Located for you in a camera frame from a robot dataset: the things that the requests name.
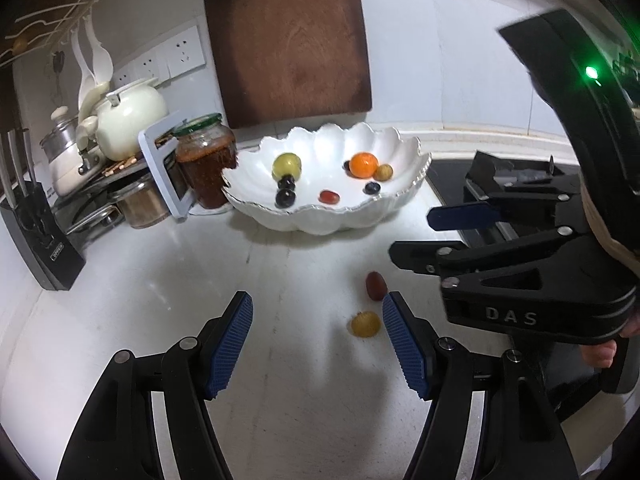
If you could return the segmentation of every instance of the knife block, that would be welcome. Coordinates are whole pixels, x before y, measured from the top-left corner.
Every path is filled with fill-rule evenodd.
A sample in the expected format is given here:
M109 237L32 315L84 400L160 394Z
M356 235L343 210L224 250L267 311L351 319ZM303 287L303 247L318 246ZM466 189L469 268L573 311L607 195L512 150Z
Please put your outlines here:
M15 188L16 209L2 200L0 215L40 286L45 290L69 290L84 267L84 258L58 227L42 185L29 181L25 184L28 195L23 196Z

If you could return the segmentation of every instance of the jar of brown sauce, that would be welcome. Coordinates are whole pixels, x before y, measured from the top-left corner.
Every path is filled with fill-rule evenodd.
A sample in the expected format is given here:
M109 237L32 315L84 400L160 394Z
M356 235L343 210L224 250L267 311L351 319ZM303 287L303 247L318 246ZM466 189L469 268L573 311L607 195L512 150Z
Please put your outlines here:
M236 138L222 124L221 114L210 114L178 126L173 131L180 141L175 160L198 202L205 209L219 209L226 204L222 169L236 167Z

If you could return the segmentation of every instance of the wall socket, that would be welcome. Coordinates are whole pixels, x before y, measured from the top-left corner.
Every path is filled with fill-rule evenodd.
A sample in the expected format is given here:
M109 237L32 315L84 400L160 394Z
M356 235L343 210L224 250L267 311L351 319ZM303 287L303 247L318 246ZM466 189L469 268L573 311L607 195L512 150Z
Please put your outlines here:
M158 84L169 79L169 68L164 53L159 47L153 47L132 62L138 78L157 77Z
M125 66L117 69L113 73L113 83L116 88L121 88L124 85L128 85L129 83L133 83L136 79L139 79L136 76L135 63L127 63Z
M177 77L189 70L206 64L198 34L198 26L194 25L160 45L166 57L169 76Z

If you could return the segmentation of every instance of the scalloped bowl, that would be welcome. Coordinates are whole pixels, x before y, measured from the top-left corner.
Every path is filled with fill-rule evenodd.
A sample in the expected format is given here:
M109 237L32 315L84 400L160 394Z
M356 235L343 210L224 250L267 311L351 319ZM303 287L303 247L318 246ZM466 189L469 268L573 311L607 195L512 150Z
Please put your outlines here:
M281 153L295 153L302 161L296 183L296 203L288 209L275 204L278 185L271 176L273 161ZM373 153L380 164L390 164L394 176L381 182L375 196L364 186L372 179L349 176L345 160L358 152ZM223 170L229 202L260 224L276 231L304 231L327 235L341 229L371 227L409 202L424 181L431 154L420 152L417 137L403 140L395 128L374 131L359 123L349 130L326 124L316 132L294 128L285 139L265 137L256 152L238 153L238 167ZM340 195L337 205L318 200L328 189Z

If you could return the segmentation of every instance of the green light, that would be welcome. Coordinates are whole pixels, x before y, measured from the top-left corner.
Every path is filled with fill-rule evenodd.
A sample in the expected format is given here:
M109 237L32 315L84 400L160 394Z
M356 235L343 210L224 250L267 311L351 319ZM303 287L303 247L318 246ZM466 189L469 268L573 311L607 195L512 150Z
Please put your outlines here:
M594 69L593 66L588 66L587 69L584 71L584 73L587 75L587 77L590 77L591 79L598 78L598 71Z

